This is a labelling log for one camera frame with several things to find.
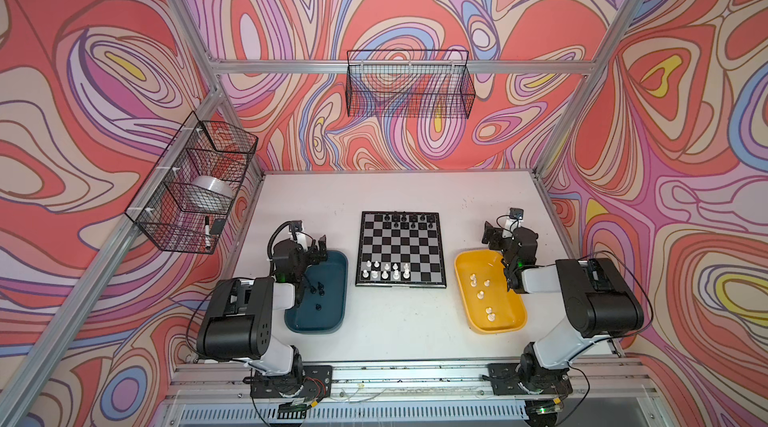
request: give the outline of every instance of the cable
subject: cable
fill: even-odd
[[[563,424],[563,422],[565,422],[566,420],[568,420],[568,418],[569,418],[571,415],[573,415],[573,414],[574,414],[574,412],[576,412],[576,409],[578,409],[578,408],[579,408],[579,406],[580,406],[580,405],[581,405],[581,403],[584,401],[584,399],[586,399],[586,398],[587,398],[587,395],[589,395],[589,390],[590,390],[590,389],[591,389],[591,387],[592,387],[592,386],[590,385],[590,383],[589,383],[589,378],[587,377],[587,374],[585,374],[583,370],[579,369],[578,367],[573,367],[572,365],[571,365],[571,369],[576,369],[577,371],[581,372],[581,374],[584,376],[584,380],[586,380],[586,381],[587,381],[587,392],[586,392],[586,393],[584,393],[584,397],[581,397],[581,399],[578,401],[578,403],[576,404],[576,406],[574,407],[574,409],[573,409],[573,410],[571,410],[571,412],[569,412],[569,413],[568,413],[568,415],[566,415],[566,416],[565,416],[565,417],[564,417],[564,418],[563,418],[563,419],[562,419],[560,422],[558,422],[558,423],[554,424],[554,427],[559,427],[560,425],[562,425],[562,424]]]
[[[254,376],[254,370],[253,369],[250,370],[250,376],[251,377]],[[256,411],[256,415],[259,416],[259,419],[261,419],[261,422],[264,422],[264,425],[266,425],[266,427],[272,427],[272,425],[269,422],[265,421],[264,417],[261,416],[261,413],[259,412],[259,408],[256,407],[256,401],[254,400],[253,397],[250,397],[250,403],[254,404],[254,410]]]

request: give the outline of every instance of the colorful patterned wall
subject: colorful patterned wall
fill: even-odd
[[[165,0],[0,0],[0,388],[205,94]],[[215,255],[137,241],[25,425],[148,423],[252,181]]]
[[[625,348],[680,425],[768,425],[766,25],[768,0],[647,0],[546,177],[576,250],[642,279]]]
[[[187,0],[213,57],[346,58],[463,46],[475,59],[590,59],[623,0]],[[345,76],[222,77],[267,170],[532,168],[576,76],[475,76],[468,120],[349,119]]]

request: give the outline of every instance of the black robot arm segment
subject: black robot arm segment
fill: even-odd
[[[582,337],[623,336],[643,325],[643,309],[610,259],[563,259],[555,265],[565,315]]]
[[[272,277],[255,279],[249,289],[240,279],[220,281],[197,334],[200,355],[260,359],[270,346],[273,286]]]

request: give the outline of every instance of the ventilation grille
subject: ventilation grille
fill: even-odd
[[[278,416],[277,404],[256,404],[259,413],[269,423],[296,423],[295,419]],[[304,423],[354,422],[428,422],[446,420],[526,420],[525,401],[429,401],[429,402],[366,402],[320,403],[311,409]],[[180,418],[182,425],[238,424],[261,422],[248,404],[186,405]]]

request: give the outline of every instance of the white table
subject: white table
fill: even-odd
[[[302,335],[273,316],[272,335],[295,345],[306,362],[485,359],[513,357],[565,315],[559,293],[524,296],[528,322],[493,335],[470,330],[458,292],[454,260],[481,249],[485,221],[510,207],[525,210],[523,225],[538,233],[537,261],[566,258],[560,238],[528,172],[418,172],[269,174],[235,268],[236,276],[269,272],[266,243],[284,221],[300,219],[314,238],[349,260],[346,313],[332,334]],[[446,289],[355,287],[362,211],[438,212],[446,261]],[[287,229],[277,240],[288,237]],[[590,354],[610,353],[600,343]]]

